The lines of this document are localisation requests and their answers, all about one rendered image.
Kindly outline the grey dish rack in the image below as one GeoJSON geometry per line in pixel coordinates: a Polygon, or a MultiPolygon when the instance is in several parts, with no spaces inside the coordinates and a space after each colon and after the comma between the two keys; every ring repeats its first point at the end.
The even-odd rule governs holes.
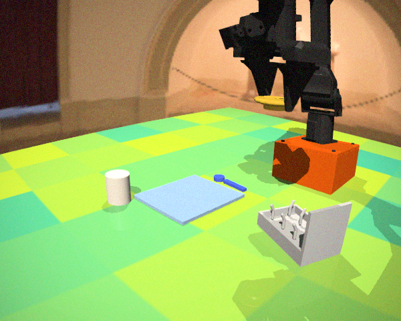
{"type": "Polygon", "coordinates": [[[297,204],[259,211],[257,224],[299,266],[341,253],[352,203],[306,212],[297,204]]]}

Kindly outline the beige cylinder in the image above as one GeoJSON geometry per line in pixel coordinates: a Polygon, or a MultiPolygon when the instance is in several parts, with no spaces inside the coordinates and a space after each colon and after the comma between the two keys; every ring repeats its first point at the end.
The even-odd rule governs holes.
{"type": "Polygon", "coordinates": [[[130,173],[124,170],[106,172],[107,201],[111,205],[127,205],[131,202],[130,173]]]}

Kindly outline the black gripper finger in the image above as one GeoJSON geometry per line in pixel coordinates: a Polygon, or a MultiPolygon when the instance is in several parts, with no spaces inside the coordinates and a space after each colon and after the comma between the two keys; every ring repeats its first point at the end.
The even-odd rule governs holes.
{"type": "Polygon", "coordinates": [[[275,62],[241,60],[252,72],[259,96],[270,96],[276,77],[275,62]]]}
{"type": "Polygon", "coordinates": [[[292,112],[307,83],[319,66],[275,62],[283,75],[285,111],[292,112]]]}

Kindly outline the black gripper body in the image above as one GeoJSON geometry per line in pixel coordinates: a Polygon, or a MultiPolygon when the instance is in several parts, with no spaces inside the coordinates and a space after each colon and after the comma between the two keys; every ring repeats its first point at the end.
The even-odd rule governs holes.
{"type": "Polygon", "coordinates": [[[248,43],[244,47],[233,48],[234,58],[244,60],[266,61],[273,57],[282,57],[288,64],[315,66],[315,64],[331,65],[331,51],[324,43],[296,40],[296,22],[302,21],[296,8],[287,5],[264,4],[258,6],[255,14],[260,17],[261,10],[266,9],[275,29],[276,42],[263,39],[248,43]]]}

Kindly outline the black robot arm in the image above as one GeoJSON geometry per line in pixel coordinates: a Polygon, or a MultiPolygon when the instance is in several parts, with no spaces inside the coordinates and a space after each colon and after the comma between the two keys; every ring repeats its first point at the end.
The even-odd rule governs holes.
{"type": "MultiPolygon", "coordinates": [[[[264,4],[287,5],[296,8],[296,0],[257,0],[264,4]]],[[[310,1],[310,38],[311,42],[324,43],[331,51],[331,13],[333,0],[310,1]]],[[[240,17],[239,24],[219,29],[225,49],[240,48],[248,43],[263,39],[276,42],[275,29],[267,10],[261,10],[258,17],[254,12],[240,17]]],[[[301,112],[307,116],[306,137],[302,140],[318,144],[338,143],[333,139],[334,117],[342,116],[342,96],[331,65],[315,64],[319,69],[314,72],[301,94],[301,112]],[[310,107],[329,108],[334,111],[310,109],[310,107]]]]}

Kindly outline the yellow plate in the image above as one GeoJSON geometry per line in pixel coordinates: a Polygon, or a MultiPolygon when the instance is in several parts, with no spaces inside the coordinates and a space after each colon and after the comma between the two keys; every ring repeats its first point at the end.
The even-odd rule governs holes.
{"type": "Polygon", "coordinates": [[[256,103],[263,104],[263,109],[272,111],[285,111],[284,97],[279,96],[256,96],[256,103]]]}

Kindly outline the light blue flat square pad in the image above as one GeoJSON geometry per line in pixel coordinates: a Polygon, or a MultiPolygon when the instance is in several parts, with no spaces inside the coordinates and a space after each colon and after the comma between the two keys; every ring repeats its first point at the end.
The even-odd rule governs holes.
{"type": "Polygon", "coordinates": [[[245,197],[245,194],[192,175],[134,195],[134,198],[181,225],[245,197]]]}

